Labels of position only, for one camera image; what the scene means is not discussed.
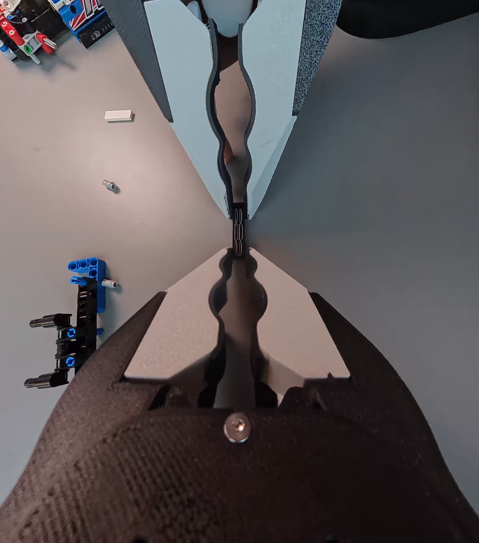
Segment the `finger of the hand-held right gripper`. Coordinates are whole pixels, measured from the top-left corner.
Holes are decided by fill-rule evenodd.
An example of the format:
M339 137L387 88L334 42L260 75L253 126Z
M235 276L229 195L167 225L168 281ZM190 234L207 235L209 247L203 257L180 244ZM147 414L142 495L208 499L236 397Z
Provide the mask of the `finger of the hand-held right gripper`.
M262 1L238 35L240 67L251 95L245 134L250 158L246 184L253 219L275 173L296 116L297 84L306 1Z
M232 186L214 101L219 74L216 26L212 20L204 24L181 1L146 1L144 8L172 128L209 194L230 219Z

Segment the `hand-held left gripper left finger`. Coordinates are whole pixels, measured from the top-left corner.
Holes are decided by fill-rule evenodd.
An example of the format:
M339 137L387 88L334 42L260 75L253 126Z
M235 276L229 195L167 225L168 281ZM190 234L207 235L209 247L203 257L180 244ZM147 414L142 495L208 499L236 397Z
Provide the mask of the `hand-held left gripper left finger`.
M126 371L130 381L184 390L213 408L226 367L225 326L229 249L221 249L165 293Z

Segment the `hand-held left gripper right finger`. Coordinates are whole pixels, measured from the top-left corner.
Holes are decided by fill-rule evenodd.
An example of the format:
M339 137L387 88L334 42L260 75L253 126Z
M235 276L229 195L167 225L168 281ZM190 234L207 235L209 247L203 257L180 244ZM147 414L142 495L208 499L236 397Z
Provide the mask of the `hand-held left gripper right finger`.
M277 407L290 388L312 380L349 378L308 289L253 248L245 272L255 315L250 366L256 407Z

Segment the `black toy beam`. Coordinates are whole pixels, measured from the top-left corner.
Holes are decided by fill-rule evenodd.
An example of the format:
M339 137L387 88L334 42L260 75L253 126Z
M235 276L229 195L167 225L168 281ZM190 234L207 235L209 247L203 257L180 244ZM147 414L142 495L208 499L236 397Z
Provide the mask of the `black toy beam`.
M245 253L245 203L234 202L231 212L232 248L235 259L243 259Z

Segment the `grey desk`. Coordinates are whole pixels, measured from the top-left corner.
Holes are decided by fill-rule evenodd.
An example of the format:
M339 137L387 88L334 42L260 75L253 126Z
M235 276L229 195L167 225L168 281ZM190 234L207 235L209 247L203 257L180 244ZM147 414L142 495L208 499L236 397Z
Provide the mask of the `grey desk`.
M479 514L479 14L336 29L249 235L392 363ZM66 390L23 383L53 369L56 332L29 321L75 310L68 263L118 280L106 339L230 237L116 32L0 53L0 506Z

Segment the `person's right hand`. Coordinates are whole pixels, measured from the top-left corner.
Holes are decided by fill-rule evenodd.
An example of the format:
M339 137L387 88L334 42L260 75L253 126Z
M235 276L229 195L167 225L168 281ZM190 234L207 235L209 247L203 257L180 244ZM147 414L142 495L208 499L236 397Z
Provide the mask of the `person's right hand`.
M218 52L218 71L219 73L229 68L238 61L237 36L226 37L216 31L216 44ZM229 140L225 138L224 163L230 164L233 160L233 150Z

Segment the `black blue red toy assembly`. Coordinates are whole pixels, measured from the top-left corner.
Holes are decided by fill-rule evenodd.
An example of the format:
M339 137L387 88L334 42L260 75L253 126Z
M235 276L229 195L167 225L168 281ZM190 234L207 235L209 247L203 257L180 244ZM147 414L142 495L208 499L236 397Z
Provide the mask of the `black blue red toy assembly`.
M78 288L76 323L71 314L48 314L30 322L31 328L56 329L55 368L52 372L28 378L26 388L55 388L68 384L70 371L78 372L96 351L96 338L104 330L97 326L97 315L106 309L106 263L96 257L71 261L74 273L70 282Z

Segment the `blue white toy race car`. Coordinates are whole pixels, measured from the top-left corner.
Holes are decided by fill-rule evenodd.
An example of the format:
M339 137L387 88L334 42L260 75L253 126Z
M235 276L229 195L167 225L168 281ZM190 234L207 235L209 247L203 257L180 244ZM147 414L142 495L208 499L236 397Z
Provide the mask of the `blue white toy race car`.
M66 33L89 49L113 30L101 1L0 1L0 51L11 61L40 64L39 52L53 55Z

